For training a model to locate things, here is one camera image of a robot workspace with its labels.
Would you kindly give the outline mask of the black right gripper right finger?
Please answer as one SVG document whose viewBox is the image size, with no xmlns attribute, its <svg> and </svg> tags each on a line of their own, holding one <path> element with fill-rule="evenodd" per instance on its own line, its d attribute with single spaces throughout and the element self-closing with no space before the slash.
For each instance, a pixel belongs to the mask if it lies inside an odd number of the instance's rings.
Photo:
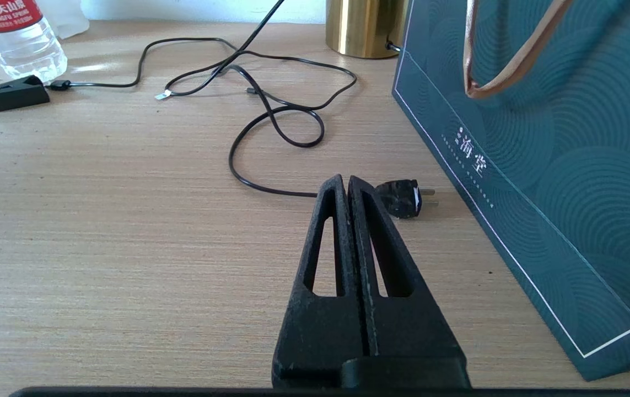
<svg viewBox="0 0 630 397">
<path fill-rule="evenodd" d="M 467 360 L 375 189 L 348 182 L 364 355 L 350 389 L 469 389 Z"/>
</svg>

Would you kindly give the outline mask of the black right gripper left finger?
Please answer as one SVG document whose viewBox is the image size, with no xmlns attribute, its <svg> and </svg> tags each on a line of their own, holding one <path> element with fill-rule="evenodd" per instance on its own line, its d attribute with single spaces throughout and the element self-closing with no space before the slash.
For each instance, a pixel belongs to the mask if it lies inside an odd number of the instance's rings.
<svg viewBox="0 0 630 397">
<path fill-rule="evenodd" d="M 353 189 L 337 174 L 316 194 L 315 206 L 272 359 L 275 389 L 339 389 L 345 364 L 370 354 L 367 305 L 370 245 L 357 223 Z M 332 219 L 335 296 L 313 292 L 325 222 Z"/>
</svg>

